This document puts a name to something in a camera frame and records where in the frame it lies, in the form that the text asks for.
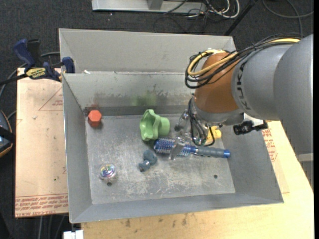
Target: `yellow object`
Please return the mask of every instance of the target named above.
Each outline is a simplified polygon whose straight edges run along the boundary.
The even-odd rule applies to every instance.
[[[213,132],[215,139],[221,138],[221,131],[218,129],[218,126],[212,126],[210,129]],[[205,145],[209,145],[212,142],[213,142],[213,138],[211,137],[211,133],[209,130]]]

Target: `yellow clamp label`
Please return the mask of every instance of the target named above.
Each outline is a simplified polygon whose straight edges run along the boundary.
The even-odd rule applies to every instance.
[[[29,71],[25,73],[27,76],[32,77],[33,79],[38,78],[40,76],[46,75],[46,69],[44,67],[35,67],[30,68]]]

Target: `red-orange block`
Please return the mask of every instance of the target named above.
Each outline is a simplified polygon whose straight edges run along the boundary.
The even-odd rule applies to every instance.
[[[88,123],[91,127],[98,127],[101,124],[102,114],[98,110],[90,111],[88,115]]]

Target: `yellow cable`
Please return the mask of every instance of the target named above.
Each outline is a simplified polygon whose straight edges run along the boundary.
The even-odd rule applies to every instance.
[[[218,52],[216,52],[216,53],[214,53],[214,54],[224,53],[224,52],[225,52],[225,51],[218,51]],[[216,63],[214,63],[214,64],[212,64],[212,65],[210,65],[210,66],[207,66],[207,67],[201,69],[201,70],[198,71],[198,72],[192,72],[191,70],[192,70],[193,66],[195,65],[195,63],[202,58],[202,56],[201,56],[201,54],[200,54],[200,55],[198,55],[198,56],[190,63],[189,67],[187,68],[187,73],[188,73],[190,76],[201,75],[201,74],[203,74],[203,73],[208,72],[208,71],[211,70],[212,68],[214,68],[214,67],[216,67],[216,66],[218,66],[218,65],[220,65],[220,64],[222,64],[222,63],[225,63],[226,61],[228,61],[228,60],[230,60],[230,59],[232,59],[235,55],[237,55],[237,52],[234,52],[233,54],[229,55],[228,57],[223,58],[223,59],[219,60],[218,62],[216,62]]]
[[[283,39],[278,39],[278,40],[273,40],[273,41],[270,41],[268,43],[272,43],[272,42],[299,42],[300,40],[299,39],[294,39],[294,38],[283,38]],[[223,58],[221,60],[219,60],[218,62],[210,65],[210,66],[207,66],[203,69],[201,69],[200,71],[197,71],[197,72],[192,72],[191,70],[193,69],[194,65],[200,60],[202,59],[202,57],[204,55],[206,55],[207,53],[212,53],[212,54],[217,54],[217,53],[224,53],[226,51],[224,50],[206,50],[202,53],[200,53],[197,57],[195,57],[193,59],[193,61],[189,64],[188,68],[187,68],[187,73],[190,75],[190,76],[198,76],[198,75],[201,75],[203,73],[206,73],[208,72],[209,70],[211,70],[212,68],[222,64],[222,63],[225,63],[227,62],[228,60],[232,59],[238,52],[234,52],[233,54],[229,55],[228,57],[226,58]]]

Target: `gray bin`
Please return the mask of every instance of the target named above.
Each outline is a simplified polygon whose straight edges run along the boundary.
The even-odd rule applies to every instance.
[[[233,208],[283,201],[261,132],[237,136],[223,127],[215,147],[231,157],[158,155],[141,173],[138,163],[153,142],[143,142],[146,109],[173,127],[193,93],[184,85],[188,58],[207,48],[235,49],[231,37],[60,29],[61,57],[75,61],[63,75],[63,108],[70,222],[91,222]],[[102,126],[87,112],[98,109]],[[115,164],[108,186],[98,176]]]

